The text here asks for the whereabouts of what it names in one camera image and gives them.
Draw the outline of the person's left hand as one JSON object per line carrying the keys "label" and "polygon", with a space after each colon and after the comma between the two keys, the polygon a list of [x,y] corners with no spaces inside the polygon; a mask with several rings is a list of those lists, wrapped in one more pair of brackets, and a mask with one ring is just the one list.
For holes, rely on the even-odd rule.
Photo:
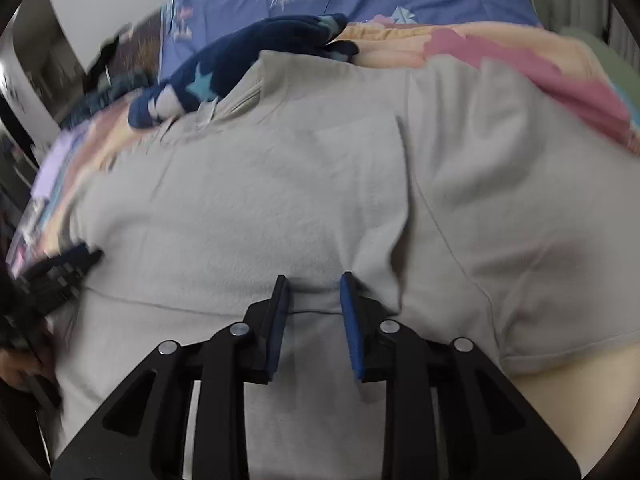
{"label": "person's left hand", "polygon": [[36,353],[2,349],[0,356],[1,379],[17,389],[25,387],[26,376],[41,376],[55,382],[54,351],[40,347]]}

